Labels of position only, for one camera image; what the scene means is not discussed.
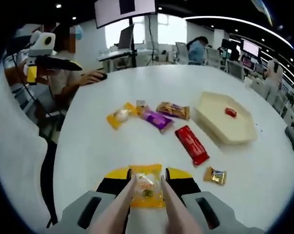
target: red candy bar wrapper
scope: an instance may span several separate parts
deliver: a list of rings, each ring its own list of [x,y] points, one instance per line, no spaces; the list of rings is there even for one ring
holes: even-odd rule
[[[175,131],[175,135],[183,144],[195,165],[200,165],[210,158],[205,148],[186,125]]]
[[[237,117],[237,112],[231,108],[226,108],[225,113],[233,118]]]

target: candy wrapper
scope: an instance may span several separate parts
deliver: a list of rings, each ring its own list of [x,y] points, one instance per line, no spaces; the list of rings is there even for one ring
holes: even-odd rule
[[[208,167],[205,171],[203,180],[211,181],[219,185],[224,185],[226,183],[227,172],[226,171],[217,171],[212,167]]]
[[[187,125],[176,130],[175,135],[185,147],[188,154],[192,158],[193,164],[195,164],[196,166],[200,165],[210,158],[204,146],[200,143],[200,141],[196,138],[194,133]]]
[[[157,107],[157,112],[171,117],[181,118],[189,120],[190,118],[190,109],[189,106],[178,106],[170,102],[161,102]]]
[[[145,104],[145,101],[143,100],[138,100],[136,102],[136,109],[140,118],[146,120],[147,122],[158,128],[161,133],[172,126],[172,124],[174,123],[173,120],[164,117],[160,113],[150,110],[150,108]]]
[[[237,112],[231,108],[228,108],[228,107],[225,109],[225,114],[231,116],[232,118],[237,117]]]
[[[137,110],[133,105],[127,102],[122,108],[108,115],[107,121],[117,130],[123,122],[127,121],[129,116],[137,116]]]
[[[132,176],[137,178],[131,207],[164,207],[165,202],[160,186],[162,165],[130,166],[130,168],[132,169]]]

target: window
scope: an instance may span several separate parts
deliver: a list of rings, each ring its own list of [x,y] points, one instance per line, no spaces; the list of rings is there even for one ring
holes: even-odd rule
[[[158,14],[158,43],[187,42],[187,24],[182,18]]]
[[[144,43],[145,41],[145,22],[144,16],[133,17],[134,23],[134,42],[135,44]],[[121,31],[129,27],[129,20],[123,19],[121,21],[105,26],[106,46],[110,48],[114,44],[119,43]]]

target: purple candy wrapper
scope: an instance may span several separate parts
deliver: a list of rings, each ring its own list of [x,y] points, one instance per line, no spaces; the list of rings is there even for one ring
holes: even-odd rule
[[[158,128],[160,132],[163,132],[165,129],[167,129],[169,126],[172,125],[174,122],[173,120],[164,117],[160,113],[145,110],[142,112],[142,118],[146,120],[147,122],[151,123],[153,126]]]

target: gold candy wrapper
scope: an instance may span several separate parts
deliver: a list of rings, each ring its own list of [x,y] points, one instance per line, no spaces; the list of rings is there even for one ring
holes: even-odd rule
[[[127,121],[129,116],[137,116],[136,108],[127,102],[122,108],[107,116],[107,122],[117,130],[120,125]]]
[[[157,112],[166,116],[181,118],[185,120],[189,120],[190,118],[189,106],[182,107],[170,102],[161,102],[160,105],[157,107]]]
[[[226,183],[227,172],[217,171],[212,167],[208,167],[205,171],[203,181],[211,181],[219,185],[224,185]]]

